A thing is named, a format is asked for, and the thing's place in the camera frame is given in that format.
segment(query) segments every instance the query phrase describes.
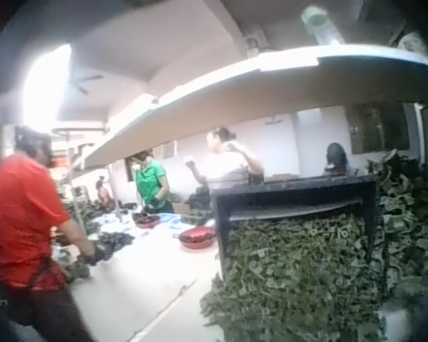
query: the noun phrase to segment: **ceiling fan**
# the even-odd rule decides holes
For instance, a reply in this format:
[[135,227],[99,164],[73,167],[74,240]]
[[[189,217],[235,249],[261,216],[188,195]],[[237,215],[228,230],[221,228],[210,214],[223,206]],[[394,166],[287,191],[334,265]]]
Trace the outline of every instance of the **ceiling fan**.
[[103,78],[105,78],[105,76],[103,76],[103,75],[94,75],[94,76],[87,76],[87,77],[82,77],[82,78],[73,78],[69,81],[69,84],[71,84],[73,87],[75,87],[81,94],[88,95],[89,91],[86,90],[85,88],[83,88],[82,86],[80,86],[79,84],[82,82],[87,82],[87,81],[97,81],[97,80],[101,80]]

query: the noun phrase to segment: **red plastic bowl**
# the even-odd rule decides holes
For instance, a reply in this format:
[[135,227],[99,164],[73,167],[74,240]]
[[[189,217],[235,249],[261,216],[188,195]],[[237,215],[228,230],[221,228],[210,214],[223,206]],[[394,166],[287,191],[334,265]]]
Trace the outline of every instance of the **red plastic bowl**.
[[160,224],[160,218],[156,219],[155,221],[149,222],[149,223],[140,223],[140,220],[136,222],[136,226],[141,229],[152,229],[155,228]]
[[201,242],[191,243],[191,242],[184,242],[181,240],[181,238],[184,237],[201,237],[206,234],[215,234],[215,229],[212,227],[195,227],[189,230],[186,230],[184,233],[179,235],[179,241],[180,243],[188,249],[204,249],[212,246],[215,242],[215,235],[211,239],[205,239]]

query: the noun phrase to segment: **white shirt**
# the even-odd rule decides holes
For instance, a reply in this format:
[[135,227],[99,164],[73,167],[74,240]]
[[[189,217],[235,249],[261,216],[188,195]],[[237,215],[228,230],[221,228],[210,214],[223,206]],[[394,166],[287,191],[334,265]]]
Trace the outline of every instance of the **white shirt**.
[[210,190],[225,189],[234,185],[248,184],[248,163],[237,152],[209,155],[200,169]]

